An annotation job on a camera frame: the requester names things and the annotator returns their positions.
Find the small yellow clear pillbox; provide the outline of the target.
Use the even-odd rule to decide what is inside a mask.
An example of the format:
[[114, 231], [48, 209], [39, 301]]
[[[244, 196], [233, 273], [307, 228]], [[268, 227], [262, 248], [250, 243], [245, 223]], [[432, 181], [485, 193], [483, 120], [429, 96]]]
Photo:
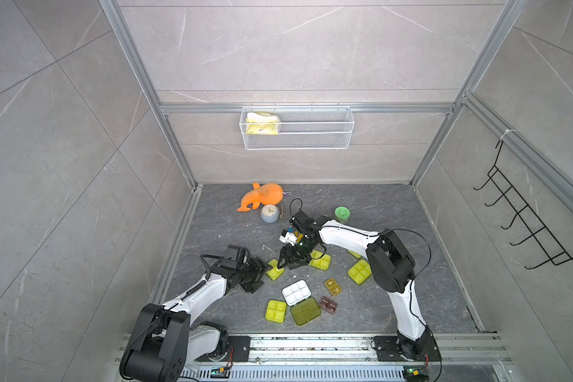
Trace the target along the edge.
[[337, 296], [342, 292], [341, 286], [334, 278], [326, 280], [326, 282], [324, 282], [324, 285], [332, 296]]

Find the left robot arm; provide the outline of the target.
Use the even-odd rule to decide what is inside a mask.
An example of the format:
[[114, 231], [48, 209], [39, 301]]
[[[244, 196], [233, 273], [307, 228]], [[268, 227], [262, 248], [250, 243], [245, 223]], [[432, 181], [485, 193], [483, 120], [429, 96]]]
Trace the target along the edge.
[[162, 304], [141, 309], [119, 363], [124, 380], [176, 381], [187, 364], [202, 356], [223, 357], [228, 331], [218, 324], [192, 324], [234, 288], [255, 293], [271, 267], [241, 246], [228, 246], [227, 256], [200, 255], [205, 273], [188, 290]]

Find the small green pillbox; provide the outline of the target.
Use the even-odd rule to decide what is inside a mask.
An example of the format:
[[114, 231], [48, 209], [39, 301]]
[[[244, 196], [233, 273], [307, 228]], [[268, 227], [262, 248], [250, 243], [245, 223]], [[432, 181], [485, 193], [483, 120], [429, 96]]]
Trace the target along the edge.
[[361, 259], [361, 257], [362, 257], [360, 254], [358, 254], [358, 253], [356, 253], [356, 252], [354, 252], [354, 251], [347, 250], [347, 252], [348, 252], [350, 255], [354, 256], [356, 259]]

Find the orange whale toy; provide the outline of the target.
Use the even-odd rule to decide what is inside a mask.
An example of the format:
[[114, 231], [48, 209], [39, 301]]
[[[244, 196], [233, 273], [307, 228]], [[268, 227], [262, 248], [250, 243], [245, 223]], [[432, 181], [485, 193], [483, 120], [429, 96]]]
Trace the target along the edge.
[[282, 186], [276, 183], [267, 183], [263, 186], [253, 183], [252, 186], [253, 190], [248, 191], [242, 197], [238, 212], [256, 210], [261, 205], [277, 205], [287, 195]]

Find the green four-cell pillbox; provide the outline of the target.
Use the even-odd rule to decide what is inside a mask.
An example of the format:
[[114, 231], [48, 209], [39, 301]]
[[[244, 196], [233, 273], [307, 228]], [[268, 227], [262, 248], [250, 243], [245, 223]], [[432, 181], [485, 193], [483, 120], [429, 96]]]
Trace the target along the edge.
[[279, 268], [279, 261], [277, 259], [271, 259], [267, 264], [270, 268], [266, 274], [272, 281], [276, 281], [285, 272], [284, 268]]

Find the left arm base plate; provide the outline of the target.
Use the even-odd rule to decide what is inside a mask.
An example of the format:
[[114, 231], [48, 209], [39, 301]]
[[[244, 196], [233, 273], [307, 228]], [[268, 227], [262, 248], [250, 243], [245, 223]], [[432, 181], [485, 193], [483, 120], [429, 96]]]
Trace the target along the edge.
[[204, 354], [197, 358], [197, 361], [246, 362], [251, 350], [250, 336], [221, 337], [215, 350], [209, 354]]

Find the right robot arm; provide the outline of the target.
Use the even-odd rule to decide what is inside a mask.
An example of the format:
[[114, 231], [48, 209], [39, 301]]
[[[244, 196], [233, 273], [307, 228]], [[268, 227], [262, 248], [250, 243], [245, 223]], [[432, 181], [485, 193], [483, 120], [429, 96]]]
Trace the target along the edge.
[[377, 286], [388, 293], [397, 320], [401, 356], [419, 361], [435, 347], [435, 338], [423, 318], [415, 292], [415, 260], [398, 236], [398, 229], [380, 232], [356, 229], [322, 216], [314, 219], [299, 210], [289, 220], [280, 241], [279, 267], [294, 269], [312, 261], [312, 251], [327, 245], [344, 248], [369, 264]]

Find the green lid six-cell pillbox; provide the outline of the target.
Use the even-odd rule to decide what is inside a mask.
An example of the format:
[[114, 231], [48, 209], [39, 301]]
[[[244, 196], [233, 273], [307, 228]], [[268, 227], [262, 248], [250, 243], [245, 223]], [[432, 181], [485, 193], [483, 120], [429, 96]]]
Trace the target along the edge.
[[310, 266], [321, 271], [327, 271], [331, 263], [331, 256], [320, 251], [312, 251], [310, 253]]

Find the dark red small pillbox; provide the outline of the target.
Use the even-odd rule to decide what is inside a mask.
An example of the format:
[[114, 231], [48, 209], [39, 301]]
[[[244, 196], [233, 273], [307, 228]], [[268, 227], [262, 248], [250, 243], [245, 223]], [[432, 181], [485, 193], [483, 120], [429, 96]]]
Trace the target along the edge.
[[329, 314], [334, 314], [338, 307], [337, 303], [333, 299], [326, 296], [322, 296], [318, 305]]

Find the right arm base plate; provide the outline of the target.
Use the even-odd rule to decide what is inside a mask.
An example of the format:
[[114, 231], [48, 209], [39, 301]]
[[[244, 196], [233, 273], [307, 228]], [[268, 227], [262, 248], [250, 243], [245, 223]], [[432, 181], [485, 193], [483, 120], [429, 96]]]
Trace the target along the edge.
[[442, 361], [439, 346], [433, 336], [412, 342], [398, 334], [375, 336], [370, 343], [378, 361]]

